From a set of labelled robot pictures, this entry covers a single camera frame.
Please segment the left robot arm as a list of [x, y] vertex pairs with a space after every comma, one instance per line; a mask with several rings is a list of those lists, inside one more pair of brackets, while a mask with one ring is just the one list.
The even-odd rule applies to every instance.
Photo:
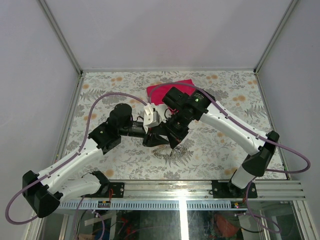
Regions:
[[52, 214], [61, 203], [84, 196], [105, 197], [110, 192], [110, 181], [99, 170], [71, 180], [70, 177], [121, 143], [122, 136], [142, 138], [145, 147], [167, 145], [162, 126], [172, 113], [165, 104], [147, 104], [142, 121], [134, 121], [132, 107], [117, 104], [106, 121], [86, 134], [79, 148], [53, 165], [39, 171], [29, 170], [22, 177], [23, 197], [38, 218]]

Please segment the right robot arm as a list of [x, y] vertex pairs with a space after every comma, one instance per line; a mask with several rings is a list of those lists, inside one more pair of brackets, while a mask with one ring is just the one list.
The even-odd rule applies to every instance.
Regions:
[[217, 198], [240, 198], [255, 177], [264, 175], [276, 151], [279, 134], [275, 131], [257, 131], [246, 122], [228, 113], [215, 98], [203, 90], [192, 95], [172, 87], [163, 97], [163, 103], [173, 111], [163, 124], [170, 147], [174, 149], [189, 133], [189, 124], [200, 121], [216, 128], [235, 141], [247, 153], [241, 166], [229, 182], [213, 187]]

